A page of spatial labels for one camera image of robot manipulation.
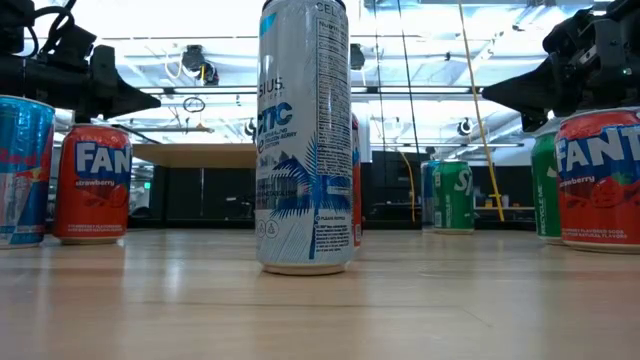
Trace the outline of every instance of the can bottom rim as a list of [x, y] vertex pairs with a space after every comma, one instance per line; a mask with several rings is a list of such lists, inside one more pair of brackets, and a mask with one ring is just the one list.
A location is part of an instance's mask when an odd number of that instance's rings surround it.
[[338, 274], [346, 271], [347, 264], [307, 265], [307, 266], [263, 264], [262, 270], [271, 274], [280, 274], [280, 275], [298, 275], [298, 276], [331, 275], [331, 274]]

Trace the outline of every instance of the nutrition label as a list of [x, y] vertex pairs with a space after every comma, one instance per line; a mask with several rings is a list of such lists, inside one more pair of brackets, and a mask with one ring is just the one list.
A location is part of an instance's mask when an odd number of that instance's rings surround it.
[[351, 111], [345, 25], [318, 19], [318, 173], [350, 176]]

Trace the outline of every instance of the white energy drink can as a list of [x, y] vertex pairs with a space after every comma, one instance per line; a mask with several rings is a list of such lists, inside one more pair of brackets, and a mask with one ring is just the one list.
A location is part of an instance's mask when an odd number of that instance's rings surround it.
[[353, 256], [349, 69], [342, 1], [265, 3], [255, 212], [265, 271], [336, 273]]

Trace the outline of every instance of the yellow cable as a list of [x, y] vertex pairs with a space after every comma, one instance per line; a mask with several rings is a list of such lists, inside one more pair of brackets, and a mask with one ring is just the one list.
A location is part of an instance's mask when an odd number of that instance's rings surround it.
[[478, 126], [480, 127], [480, 135], [482, 136], [482, 144], [484, 145], [484, 153], [487, 156], [487, 162], [489, 163], [489, 175], [491, 175], [491, 183], [493, 184], [493, 192], [498, 203], [498, 214], [500, 214], [500, 221], [504, 222], [504, 213], [502, 212], [502, 199], [500, 197], [500, 191], [498, 191], [498, 182], [496, 181], [496, 174], [493, 171], [493, 161], [491, 160], [491, 151], [487, 146], [487, 139], [484, 136], [484, 126], [482, 125], [482, 119], [480, 118], [480, 106], [478, 106], [478, 94], [476, 93], [476, 80], [473, 76], [473, 66], [471, 64], [471, 52], [469, 51], [469, 40], [467, 39], [467, 30], [464, 24], [464, 12], [462, 11], [462, 0], [458, 0], [458, 10], [460, 11], [460, 21], [462, 22], [462, 36], [464, 37], [464, 48], [467, 52], [467, 65], [469, 66], [469, 78], [471, 79], [471, 91], [473, 92], [473, 102], [476, 106], [476, 116], [478, 117]]
[[404, 162], [407, 164], [407, 169], [409, 169], [409, 183], [411, 184], [411, 222], [415, 223], [416, 222], [416, 191], [415, 188], [413, 187], [413, 171], [411, 170], [411, 164], [409, 163], [409, 160], [407, 160], [407, 157], [404, 156], [404, 153], [401, 151], [398, 151], [400, 153], [400, 155], [402, 155], [402, 158], [404, 159]]

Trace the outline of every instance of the green can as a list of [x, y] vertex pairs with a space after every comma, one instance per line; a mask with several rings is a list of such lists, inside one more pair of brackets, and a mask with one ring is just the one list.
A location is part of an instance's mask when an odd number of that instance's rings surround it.
[[433, 170], [434, 228], [442, 234], [474, 230], [473, 174], [466, 161], [444, 161]]
[[564, 245], [561, 239], [560, 211], [556, 177], [558, 165], [555, 158], [556, 131], [536, 138], [531, 150], [533, 176], [533, 202], [536, 207], [538, 237], [548, 244]]

